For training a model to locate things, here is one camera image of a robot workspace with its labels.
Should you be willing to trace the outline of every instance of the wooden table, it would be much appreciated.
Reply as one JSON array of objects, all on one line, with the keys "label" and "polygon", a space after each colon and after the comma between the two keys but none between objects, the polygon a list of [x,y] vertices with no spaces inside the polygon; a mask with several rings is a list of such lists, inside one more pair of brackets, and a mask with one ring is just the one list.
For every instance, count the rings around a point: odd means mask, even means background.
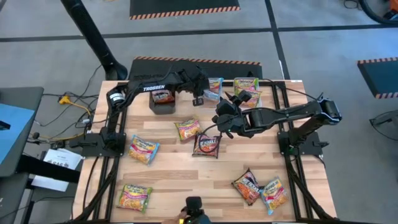
[{"label": "wooden table", "polygon": [[[112,89],[117,82],[103,82],[99,94],[94,121],[106,118],[108,106],[106,92]],[[298,91],[304,91],[301,81],[286,81],[286,86]],[[262,105],[274,108],[270,87],[261,87]],[[224,91],[233,92],[232,87]],[[305,96],[287,91],[291,106],[307,102]],[[282,94],[279,92],[280,104],[283,105]],[[288,190],[289,183],[285,169],[284,158],[279,153],[276,138],[278,126],[255,135],[252,139],[235,135],[234,139],[224,136],[220,144],[218,159],[209,157],[192,157],[193,141],[182,144],[174,122],[185,121],[196,115],[202,128],[212,125],[211,118],[215,115],[214,103],[205,103],[203,106],[192,106],[192,95],[181,93],[177,95],[176,112],[170,115],[155,115],[148,107],[148,93],[138,95],[128,108],[125,132],[127,134],[126,152],[133,134],[160,143],[159,151],[150,166],[130,158],[127,153],[121,158],[114,194],[112,222],[161,222],[176,216],[185,206],[185,198],[200,196],[205,213],[214,222],[273,222],[295,220],[291,200],[275,210],[274,214],[267,214],[266,206],[259,198],[253,206],[248,206],[238,191],[231,186],[231,182],[241,176],[250,167],[261,185],[266,185],[275,176],[279,176]],[[296,121],[299,126],[304,121]],[[103,126],[98,123],[93,131],[98,132]],[[208,134],[218,134],[216,128]],[[318,203],[331,216],[336,216],[324,166],[313,156],[302,156],[303,168],[309,191]],[[81,170],[73,213],[81,213],[83,195],[86,189],[88,174],[94,159],[85,159]],[[99,159],[88,188],[86,203],[97,191],[100,178],[102,159]],[[137,184],[153,187],[148,208],[145,214],[140,212],[116,208],[124,184]],[[305,217],[302,194],[297,189],[300,210]],[[99,217],[105,213],[106,192],[101,204]]]}]

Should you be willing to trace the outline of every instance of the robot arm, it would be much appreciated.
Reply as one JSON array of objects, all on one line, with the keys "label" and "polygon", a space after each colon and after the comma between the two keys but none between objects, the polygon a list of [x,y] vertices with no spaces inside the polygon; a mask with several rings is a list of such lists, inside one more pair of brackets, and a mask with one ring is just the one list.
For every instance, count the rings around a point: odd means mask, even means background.
[{"label": "robot arm", "polygon": [[145,77],[146,81],[132,80],[117,85],[106,94],[110,113],[120,113],[138,94],[154,90],[170,90],[178,93],[185,90],[195,97],[194,106],[202,105],[203,99],[198,97],[203,95],[203,90],[209,89],[209,81],[205,73],[199,67],[197,69],[198,73],[195,74],[182,70],[169,72],[163,77],[148,75]]},{"label": "robot arm", "polygon": [[250,97],[249,93],[242,91],[239,96],[228,95],[232,103],[221,99],[216,108],[217,116],[213,118],[220,132],[226,133],[230,138],[233,137],[230,133],[251,138],[275,124],[310,118],[300,127],[289,130],[290,145],[296,146],[324,124],[335,125],[341,121],[335,102],[330,100],[314,100],[304,105],[281,110],[253,108],[241,111],[239,105]]}]

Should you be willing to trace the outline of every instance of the metal bracket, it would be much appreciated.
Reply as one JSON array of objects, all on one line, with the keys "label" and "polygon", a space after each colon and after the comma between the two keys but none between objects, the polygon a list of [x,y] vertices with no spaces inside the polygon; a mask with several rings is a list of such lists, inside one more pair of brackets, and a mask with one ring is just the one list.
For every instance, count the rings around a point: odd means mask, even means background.
[{"label": "metal bracket", "polygon": [[288,153],[291,156],[300,155],[322,155],[322,148],[329,145],[327,142],[321,142],[317,132],[313,132],[307,137],[299,147],[291,147],[288,132],[282,131],[278,133],[278,142],[280,153],[284,155]]},{"label": "metal bracket", "polygon": [[10,130],[10,127],[11,127],[10,124],[7,124],[7,123],[5,123],[3,121],[0,121],[0,131],[1,130]]},{"label": "metal bracket", "polygon": [[126,143],[126,134],[115,133],[112,142],[105,142],[104,133],[101,129],[99,133],[89,133],[72,139],[70,147],[82,147],[81,156],[83,157],[119,157],[124,154],[124,145]]}]

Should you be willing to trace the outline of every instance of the gray floor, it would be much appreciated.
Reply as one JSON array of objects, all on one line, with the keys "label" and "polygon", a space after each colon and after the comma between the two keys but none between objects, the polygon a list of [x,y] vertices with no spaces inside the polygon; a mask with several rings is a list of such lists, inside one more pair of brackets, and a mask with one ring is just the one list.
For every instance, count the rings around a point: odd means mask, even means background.
[{"label": "gray floor", "polygon": [[[129,20],[129,1],[83,0],[104,34],[175,30],[270,27],[263,0],[239,0],[237,12]],[[357,9],[345,9],[342,0],[272,0],[278,27],[345,26],[375,24]],[[0,38],[80,35],[59,1],[8,0],[0,11]],[[326,171],[338,216],[342,220],[396,223],[398,220],[397,143],[376,133],[369,118],[396,109],[397,99],[375,100],[356,67],[356,61],[396,57],[397,29],[308,31],[280,33],[291,79],[304,81],[307,93],[335,100],[343,121],[324,127],[320,136],[330,141],[325,148]],[[173,37],[107,39],[118,60],[130,67],[138,55],[251,60],[262,63],[264,78],[281,79],[272,33],[211,34]],[[46,93],[82,93],[99,65],[84,40],[0,43],[0,87],[42,86]],[[102,69],[87,94],[97,94],[104,79]],[[43,97],[36,120],[46,123],[63,110],[57,99]],[[52,135],[82,114],[68,110],[62,119],[34,131]],[[393,129],[383,131],[394,135]],[[65,136],[79,130],[70,129]],[[33,156],[47,146],[27,145]],[[35,199],[74,196],[67,192],[36,190]],[[71,200],[39,202],[31,223],[63,222],[70,217]]]}]

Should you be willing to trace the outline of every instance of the black table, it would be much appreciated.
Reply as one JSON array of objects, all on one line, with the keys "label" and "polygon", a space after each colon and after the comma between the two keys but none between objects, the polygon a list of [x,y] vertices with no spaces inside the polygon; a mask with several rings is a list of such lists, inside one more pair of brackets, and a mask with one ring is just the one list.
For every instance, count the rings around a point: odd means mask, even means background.
[{"label": "black table", "polygon": [[225,80],[233,80],[236,77],[254,77],[262,79],[260,62],[145,56],[138,56],[132,61],[129,79],[137,80],[143,75],[166,74],[169,70],[170,72],[179,72],[184,69],[187,73],[197,73],[197,66],[210,78],[222,77]]},{"label": "black table", "polygon": [[[30,185],[29,174],[75,183],[78,182],[80,176],[78,171],[22,155],[40,105],[43,90],[42,87],[0,88],[0,103],[35,111],[0,164],[0,223],[14,223],[16,212],[7,214],[18,209],[26,188],[33,189]],[[29,214],[32,209],[33,203],[29,202],[27,209]]]},{"label": "black table", "polygon": [[[0,164],[0,195],[2,197],[0,203],[0,205],[2,205],[0,207],[0,217],[18,209],[21,202],[29,173],[15,173],[19,159],[24,151],[30,129],[33,125],[37,109],[39,108],[43,90],[42,87],[0,88],[0,103],[35,111],[11,150]],[[16,214],[17,213],[14,212],[0,219],[0,223],[13,223]]]},{"label": "black table", "polygon": [[[398,98],[398,57],[359,60],[358,68],[376,99]],[[372,126],[391,121],[398,126],[398,112],[386,112],[369,121]]]}]

